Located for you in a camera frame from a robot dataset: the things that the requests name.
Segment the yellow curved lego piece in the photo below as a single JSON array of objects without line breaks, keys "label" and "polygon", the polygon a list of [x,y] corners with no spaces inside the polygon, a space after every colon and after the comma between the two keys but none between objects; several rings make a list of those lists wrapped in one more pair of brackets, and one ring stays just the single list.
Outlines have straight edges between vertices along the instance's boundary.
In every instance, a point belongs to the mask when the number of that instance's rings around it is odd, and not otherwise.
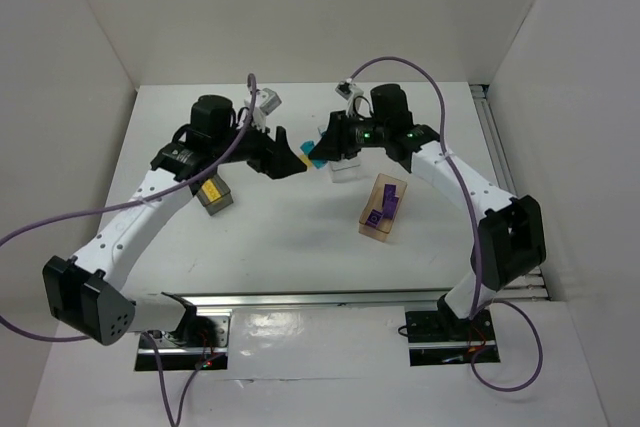
[{"label": "yellow curved lego piece", "polygon": [[313,163],[309,160],[309,158],[305,154],[300,154],[299,158],[308,168],[314,167]]}]

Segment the purple rounded printed lego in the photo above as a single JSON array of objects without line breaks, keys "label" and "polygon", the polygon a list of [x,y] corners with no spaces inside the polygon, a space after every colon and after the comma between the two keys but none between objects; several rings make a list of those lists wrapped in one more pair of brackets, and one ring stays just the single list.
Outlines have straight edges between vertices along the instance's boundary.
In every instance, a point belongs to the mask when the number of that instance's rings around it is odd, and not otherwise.
[{"label": "purple rounded printed lego", "polygon": [[394,198],[396,196],[396,185],[395,184],[386,184],[384,186],[384,199]]}]

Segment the yellow lego pieces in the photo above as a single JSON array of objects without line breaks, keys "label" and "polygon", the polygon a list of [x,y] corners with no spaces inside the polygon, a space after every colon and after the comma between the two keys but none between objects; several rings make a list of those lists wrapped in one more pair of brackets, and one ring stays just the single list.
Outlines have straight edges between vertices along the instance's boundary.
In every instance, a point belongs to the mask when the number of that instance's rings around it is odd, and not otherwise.
[{"label": "yellow lego pieces", "polygon": [[224,196],[224,193],[219,190],[211,179],[208,179],[200,187],[198,196],[204,205],[208,205],[220,200]]}]

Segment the purple lego brick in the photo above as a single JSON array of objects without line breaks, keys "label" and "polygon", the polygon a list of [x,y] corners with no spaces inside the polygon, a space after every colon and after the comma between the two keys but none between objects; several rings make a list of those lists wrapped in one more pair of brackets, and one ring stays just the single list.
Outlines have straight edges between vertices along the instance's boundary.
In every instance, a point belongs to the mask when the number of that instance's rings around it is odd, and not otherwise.
[{"label": "purple lego brick", "polygon": [[399,205],[400,198],[398,196],[385,196],[383,198],[383,217],[388,219],[393,219],[396,215],[396,211]]}]

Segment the purple curved lego piece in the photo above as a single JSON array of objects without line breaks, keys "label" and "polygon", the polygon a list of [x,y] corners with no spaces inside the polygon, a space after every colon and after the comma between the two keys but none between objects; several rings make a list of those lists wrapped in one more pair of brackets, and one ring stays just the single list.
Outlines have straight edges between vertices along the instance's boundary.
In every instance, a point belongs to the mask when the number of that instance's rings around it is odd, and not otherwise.
[{"label": "purple curved lego piece", "polygon": [[365,220],[365,224],[367,226],[377,228],[383,219],[384,219],[383,212],[372,209]]}]

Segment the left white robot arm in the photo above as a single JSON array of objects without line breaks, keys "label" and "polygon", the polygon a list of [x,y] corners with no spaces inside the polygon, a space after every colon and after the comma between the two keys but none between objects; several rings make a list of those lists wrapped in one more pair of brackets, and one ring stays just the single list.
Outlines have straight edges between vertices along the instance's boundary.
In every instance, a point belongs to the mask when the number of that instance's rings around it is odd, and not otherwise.
[{"label": "left white robot arm", "polygon": [[224,163],[244,162],[274,180],[303,173],[283,127],[270,130],[267,116],[281,103],[270,89],[246,101],[251,119],[237,123],[230,99],[204,95],[189,123],[151,161],[131,207],[120,211],[70,258],[52,257],[43,279],[52,315],[103,346],[125,333],[159,330],[185,342],[206,320],[191,302],[162,292],[148,300],[121,290],[140,256],[166,223],[185,207]]}]

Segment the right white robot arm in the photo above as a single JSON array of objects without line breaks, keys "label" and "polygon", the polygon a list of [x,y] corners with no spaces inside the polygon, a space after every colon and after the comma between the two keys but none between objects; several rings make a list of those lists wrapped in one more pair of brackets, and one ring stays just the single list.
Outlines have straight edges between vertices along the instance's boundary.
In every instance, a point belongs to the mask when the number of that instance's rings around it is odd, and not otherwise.
[{"label": "right white robot arm", "polygon": [[415,123],[399,85],[373,88],[368,116],[357,110],[363,92],[351,80],[340,82],[336,91],[347,107],[331,113],[310,151],[311,160],[339,162],[356,157],[364,148],[382,148],[391,160],[470,216],[471,270],[444,296],[441,311],[470,319],[508,284],[545,261],[539,203],[494,185],[445,147],[442,134]]}]

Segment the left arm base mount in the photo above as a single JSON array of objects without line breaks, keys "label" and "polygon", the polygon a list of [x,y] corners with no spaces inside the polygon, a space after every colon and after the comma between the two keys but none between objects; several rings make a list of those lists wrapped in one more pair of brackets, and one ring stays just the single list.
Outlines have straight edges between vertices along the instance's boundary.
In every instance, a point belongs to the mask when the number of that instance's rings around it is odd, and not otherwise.
[{"label": "left arm base mount", "polygon": [[153,345],[164,371],[222,371],[228,368],[231,311],[200,309],[189,324],[168,332],[152,330],[151,339],[140,337],[136,352],[136,372],[158,370]]}]

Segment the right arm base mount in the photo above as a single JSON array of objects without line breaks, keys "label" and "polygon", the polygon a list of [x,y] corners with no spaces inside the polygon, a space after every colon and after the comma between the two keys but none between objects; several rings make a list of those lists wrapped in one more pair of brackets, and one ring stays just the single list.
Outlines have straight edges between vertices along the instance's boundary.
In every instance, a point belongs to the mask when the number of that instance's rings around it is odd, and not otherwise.
[{"label": "right arm base mount", "polygon": [[487,310],[472,322],[447,329],[436,311],[408,311],[397,333],[408,342],[411,367],[499,363],[493,321]]}]

